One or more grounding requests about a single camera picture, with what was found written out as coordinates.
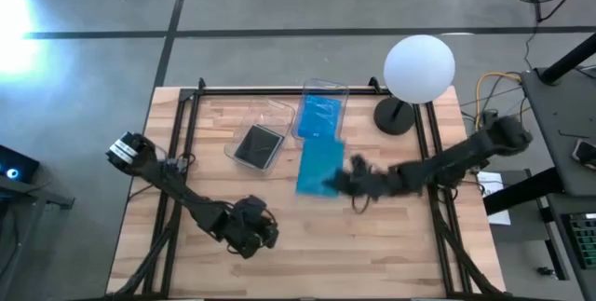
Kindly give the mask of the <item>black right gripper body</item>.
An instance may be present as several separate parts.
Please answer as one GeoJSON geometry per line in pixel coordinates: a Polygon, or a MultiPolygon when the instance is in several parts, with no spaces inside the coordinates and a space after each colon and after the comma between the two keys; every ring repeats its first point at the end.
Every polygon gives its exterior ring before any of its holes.
{"type": "Polygon", "coordinates": [[[351,159],[350,191],[352,197],[370,197],[379,199],[382,196],[396,196],[400,189],[400,179],[395,174],[374,171],[373,167],[362,155],[351,159]]]}

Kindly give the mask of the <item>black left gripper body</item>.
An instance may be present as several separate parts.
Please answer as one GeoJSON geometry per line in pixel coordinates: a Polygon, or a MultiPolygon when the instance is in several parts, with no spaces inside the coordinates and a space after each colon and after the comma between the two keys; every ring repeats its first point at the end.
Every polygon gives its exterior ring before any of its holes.
{"type": "Polygon", "coordinates": [[[271,248],[271,218],[266,203],[255,196],[247,196],[229,210],[224,227],[226,250],[244,259],[253,257],[263,248],[271,248]]]}

